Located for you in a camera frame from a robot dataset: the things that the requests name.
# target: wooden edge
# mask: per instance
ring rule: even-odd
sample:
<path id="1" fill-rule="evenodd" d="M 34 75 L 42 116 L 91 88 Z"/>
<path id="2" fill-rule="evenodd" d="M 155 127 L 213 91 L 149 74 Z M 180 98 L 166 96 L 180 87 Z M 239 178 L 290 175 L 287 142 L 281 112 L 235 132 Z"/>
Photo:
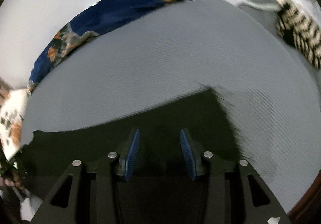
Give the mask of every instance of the wooden edge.
<path id="1" fill-rule="evenodd" d="M 299 200 L 299 202 L 288 213 L 293 224 L 309 223 L 317 212 L 321 211 L 321 171 L 316 179 Z"/>

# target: blue floral fabric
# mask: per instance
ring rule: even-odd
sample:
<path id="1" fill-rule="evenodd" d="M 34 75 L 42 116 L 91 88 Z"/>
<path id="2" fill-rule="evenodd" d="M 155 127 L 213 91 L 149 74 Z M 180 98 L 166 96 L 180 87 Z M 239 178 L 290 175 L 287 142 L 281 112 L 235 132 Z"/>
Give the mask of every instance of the blue floral fabric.
<path id="1" fill-rule="evenodd" d="M 29 89 L 54 69 L 75 48 L 166 4 L 183 0 L 102 0 L 73 18 L 54 36 L 34 63 Z"/>

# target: pillow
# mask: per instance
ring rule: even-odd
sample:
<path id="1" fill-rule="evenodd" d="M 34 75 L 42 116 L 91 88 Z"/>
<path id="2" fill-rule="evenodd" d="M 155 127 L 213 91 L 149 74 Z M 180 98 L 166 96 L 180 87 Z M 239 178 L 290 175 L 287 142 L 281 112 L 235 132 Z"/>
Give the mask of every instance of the pillow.
<path id="1" fill-rule="evenodd" d="M 30 97 L 28 89 L 11 90 L 0 110 L 0 140 L 10 159 L 20 148 L 21 125 Z"/>

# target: gray blanket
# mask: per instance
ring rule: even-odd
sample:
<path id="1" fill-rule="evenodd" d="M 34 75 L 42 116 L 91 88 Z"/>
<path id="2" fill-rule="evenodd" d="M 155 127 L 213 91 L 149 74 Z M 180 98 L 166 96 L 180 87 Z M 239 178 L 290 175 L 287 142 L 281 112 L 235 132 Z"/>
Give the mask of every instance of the gray blanket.
<path id="1" fill-rule="evenodd" d="M 165 7 L 81 47 L 34 91 L 22 142 L 37 129 L 101 124 L 203 86 L 226 100 L 243 155 L 288 212 L 321 168 L 318 86 L 284 44 L 223 0 Z"/>

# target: metal screw head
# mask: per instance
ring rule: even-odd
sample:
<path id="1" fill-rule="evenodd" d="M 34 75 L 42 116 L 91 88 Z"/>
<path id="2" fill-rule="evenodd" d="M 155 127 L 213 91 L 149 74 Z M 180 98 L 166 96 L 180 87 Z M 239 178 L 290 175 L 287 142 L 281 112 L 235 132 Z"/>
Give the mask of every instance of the metal screw head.
<path id="1" fill-rule="evenodd" d="M 108 154 L 108 157 L 109 158 L 116 158 L 117 157 L 117 153 L 115 151 L 111 151 L 109 154 Z"/>
<path id="2" fill-rule="evenodd" d="M 73 161 L 73 166 L 77 167 L 81 164 L 81 160 L 74 160 Z"/>
<path id="3" fill-rule="evenodd" d="M 205 156 L 206 158 L 212 158 L 212 157 L 213 157 L 213 153 L 211 153 L 210 151 L 206 151 L 206 152 L 204 153 L 204 156 Z"/>
<path id="4" fill-rule="evenodd" d="M 240 164 L 241 164 L 242 166 L 247 166 L 247 165 L 248 165 L 248 161 L 246 161 L 246 160 L 240 160 Z"/>

